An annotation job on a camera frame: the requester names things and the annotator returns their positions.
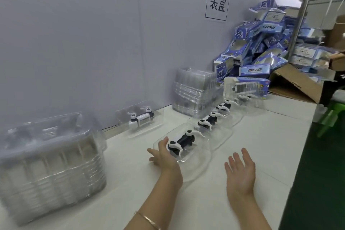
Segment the white label on box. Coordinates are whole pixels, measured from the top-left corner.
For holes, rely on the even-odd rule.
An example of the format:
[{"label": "white label on box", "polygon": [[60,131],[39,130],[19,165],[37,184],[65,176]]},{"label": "white label on box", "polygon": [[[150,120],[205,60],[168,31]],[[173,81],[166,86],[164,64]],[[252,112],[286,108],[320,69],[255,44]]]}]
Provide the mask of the white label on box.
[{"label": "white label on box", "polygon": [[282,13],[268,12],[267,16],[264,19],[264,21],[280,23],[283,18],[284,18],[284,14],[282,14]]},{"label": "white label on box", "polygon": [[299,66],[312,66],[313,60],[302,58],[299,56],[292,56],[291,57],[291,63]]},{"label": "white label on box", "polygon": [[308,49],[306,47],[296,46],[294,50],[294,54],[298,56],[303,56],[305,58],[313,58],[315,55],[315,49]]},{"label": "white label on box", "polygon": [[205,17],[226,21],[229,0],[207,0]]},{"label": "white label on box", "polygon": [[316,83],[317,83],[317,81],[319,81],[319,78],[316,76],[308,76],[308,77]]}]

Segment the green plastic stool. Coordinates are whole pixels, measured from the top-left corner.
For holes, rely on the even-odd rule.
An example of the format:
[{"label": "green plastic stool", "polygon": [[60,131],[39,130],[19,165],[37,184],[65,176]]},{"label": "green plastic stool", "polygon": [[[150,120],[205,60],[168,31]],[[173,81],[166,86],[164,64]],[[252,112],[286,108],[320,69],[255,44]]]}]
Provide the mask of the green plastic stool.
[{"label": "green plastic stool", "polygon": [[321,137],[330,127],[332,122],[338,119],[338,115],[340,112],[345,111],[345,104],[338,103],[338,102],[331,102],[328,106],[326,113],[322,116],[319,123],[325,122],[323,128],[317,133],[317,137]]}]

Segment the hand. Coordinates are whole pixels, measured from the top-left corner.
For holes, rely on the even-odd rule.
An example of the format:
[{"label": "hand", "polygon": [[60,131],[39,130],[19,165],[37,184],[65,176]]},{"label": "hand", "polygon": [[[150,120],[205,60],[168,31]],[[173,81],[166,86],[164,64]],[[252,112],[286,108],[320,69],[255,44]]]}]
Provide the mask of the hand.
[{"label": "hand", "polygon": [[229,157],[229,163],[225,163],[226,193],[237,216],[244,212],[249,203],[256,202],[254,197],[255,163],[245,148],[242,149],[242,154],[245,165],[237,153],[234,153],[235,160]]},{"label": "hand", "polygon": [[149,161],[159,166],[162,171],[162,175],[168,175],[168,178],[171,178],[172,182],[176,184],[176,187],[180,189],[183,184],[181,169],[177,160],[166,149],[168,141],[168,137],[159,141],[159,150],[151,148],[147,149],[147,151],[153,155],[153,157],[150,157]]}]

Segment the brown cardboard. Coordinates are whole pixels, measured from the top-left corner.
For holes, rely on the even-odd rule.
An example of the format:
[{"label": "brown cardboard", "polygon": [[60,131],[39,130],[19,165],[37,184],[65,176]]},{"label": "brown cardboard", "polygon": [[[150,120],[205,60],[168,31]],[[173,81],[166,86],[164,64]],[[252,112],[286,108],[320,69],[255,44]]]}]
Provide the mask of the brown cardboard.
[{"label": "brown cardboard", "polygon": [[345,49],[345,15],[337,17],[336,23],[334,24],[333,30],[330,33],[326,46],[333,47],[335,49]]},{"label": "brown cardboard", "polygon": [[290,64],[274,71],[270,76],[270,81],[268,91],[273,94],[304,102],[320,102],[322,86]]},{"label": "brown cardboard", "polygon": [[345,52],[330,55],[330,69],[334,71],[345,71]]}]

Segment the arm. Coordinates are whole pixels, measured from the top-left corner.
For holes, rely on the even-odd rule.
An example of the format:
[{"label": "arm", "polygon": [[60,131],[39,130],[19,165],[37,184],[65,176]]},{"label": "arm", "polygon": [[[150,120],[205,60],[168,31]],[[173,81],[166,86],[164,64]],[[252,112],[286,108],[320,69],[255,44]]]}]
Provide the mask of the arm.
[{"label": "arm", "polygon": [[229,163],[225,163],[230,205],[242,230],[271,230],[254,197],[255,163],[245,148],[242,154],[245,164],[237,153],[234,153],[234,158],[229,157]]},{"label": "arm", "polygon": [[[161,175],[139,213],[149,218],[162,230],[167,230],[174,212],[175,202],[183,178],[176,159],[166,149],[168,138],[159,142],[159,151],[148,149],[149,160],[160,166]],[[136,213],[124,230],[156,230],[148,220]]]}]

